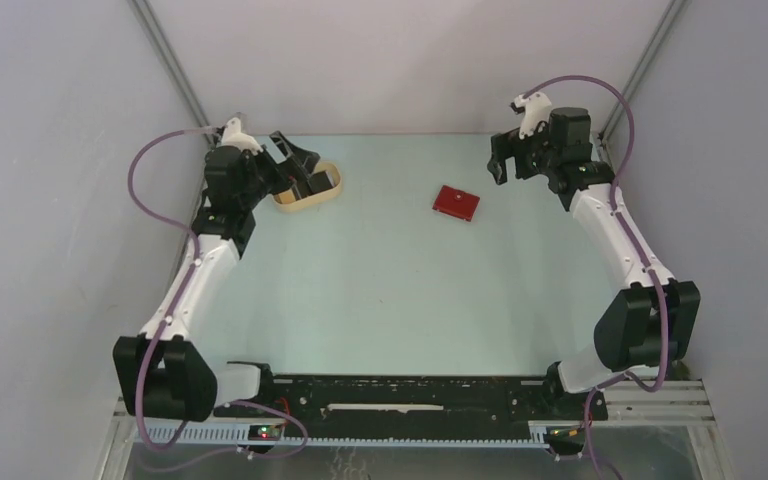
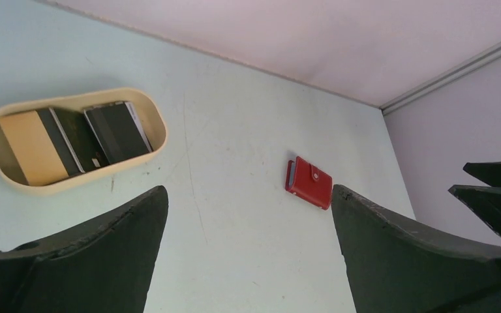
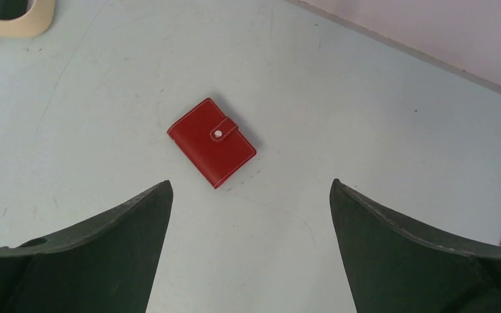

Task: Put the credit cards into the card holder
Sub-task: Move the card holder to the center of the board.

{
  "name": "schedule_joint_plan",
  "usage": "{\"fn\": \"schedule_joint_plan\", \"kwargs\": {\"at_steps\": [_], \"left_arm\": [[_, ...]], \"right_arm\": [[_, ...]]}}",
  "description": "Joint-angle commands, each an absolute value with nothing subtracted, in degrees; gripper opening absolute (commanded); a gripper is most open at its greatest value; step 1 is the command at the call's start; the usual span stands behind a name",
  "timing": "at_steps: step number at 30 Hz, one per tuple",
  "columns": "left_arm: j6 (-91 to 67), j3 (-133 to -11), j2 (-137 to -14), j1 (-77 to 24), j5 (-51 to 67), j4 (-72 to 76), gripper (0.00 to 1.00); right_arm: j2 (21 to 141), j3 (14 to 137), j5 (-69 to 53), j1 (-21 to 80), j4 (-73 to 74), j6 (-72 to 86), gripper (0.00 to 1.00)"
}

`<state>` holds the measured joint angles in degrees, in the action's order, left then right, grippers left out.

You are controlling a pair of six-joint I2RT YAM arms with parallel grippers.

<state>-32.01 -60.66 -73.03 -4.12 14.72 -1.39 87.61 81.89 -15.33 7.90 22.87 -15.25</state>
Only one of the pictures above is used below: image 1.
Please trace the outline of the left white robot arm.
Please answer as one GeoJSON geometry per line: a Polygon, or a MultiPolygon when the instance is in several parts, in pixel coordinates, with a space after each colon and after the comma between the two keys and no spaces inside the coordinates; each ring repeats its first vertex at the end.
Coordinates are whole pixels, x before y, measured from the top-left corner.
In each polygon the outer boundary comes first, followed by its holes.
{"type": "Polygon", "coordinates": [[[231,361],[212,366],[197,349],[206,313],[227,276],[244,254],[255,228],[254,209],[266,197],[308,194],[320,161],[318,153],[271,134],[283,154],[278,162],[256,140],[232,138],[205,156],[202,203],[182,229],[189,244],[159,309],[135,336],[120,337],[112,352],[122,398],[138,418],[204,421],[219,405],[238,404],[264,416],[276,403],[268,365],[231,361]]]}

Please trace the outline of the red card holder wallet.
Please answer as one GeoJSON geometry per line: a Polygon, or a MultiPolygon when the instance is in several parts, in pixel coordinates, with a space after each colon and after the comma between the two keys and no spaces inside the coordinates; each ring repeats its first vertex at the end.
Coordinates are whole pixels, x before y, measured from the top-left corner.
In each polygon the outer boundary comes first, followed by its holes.
{"type": "Polygon", "coordinates": [[[443,185],[432,204],[432,210],[453,218],[471,222],[479,203],[479,196],[448,185],[443,185]]]}

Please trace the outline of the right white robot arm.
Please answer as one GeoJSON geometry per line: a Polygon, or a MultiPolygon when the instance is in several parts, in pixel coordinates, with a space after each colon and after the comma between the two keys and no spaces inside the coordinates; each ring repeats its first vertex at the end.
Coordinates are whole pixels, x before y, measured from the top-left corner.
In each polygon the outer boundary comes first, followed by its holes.
{"type": "Polygon", "coordinates": [[[488,171],[498,185],[508,180],[507,162],[521,180],[542,175],[565,211],[583,227],[618,291],[596,323],[591,343],[553,364],[541,392],[545,411],[566,418],[581,393],[601,390],[614,379],[636,380],[652,367],[661,386],[682,360],[695,326],[701,294],[679,281],[643,238],[614,185],[613,168],[592,158],[591,118],[584,108],[515,107],[519,128],[491,138],[488,171]]]}

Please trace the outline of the beige oval tray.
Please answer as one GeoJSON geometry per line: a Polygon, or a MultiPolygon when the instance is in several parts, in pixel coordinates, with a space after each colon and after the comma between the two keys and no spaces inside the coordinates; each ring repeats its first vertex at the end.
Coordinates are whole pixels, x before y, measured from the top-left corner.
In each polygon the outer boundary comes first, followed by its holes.
{"type": "Polygon", "coordinates": [[[273,204],[283,213],[296,213],[335,199],[343,191],[342,175],[331,162],[321,162],[308,182],[272,196],[273,204]]]}

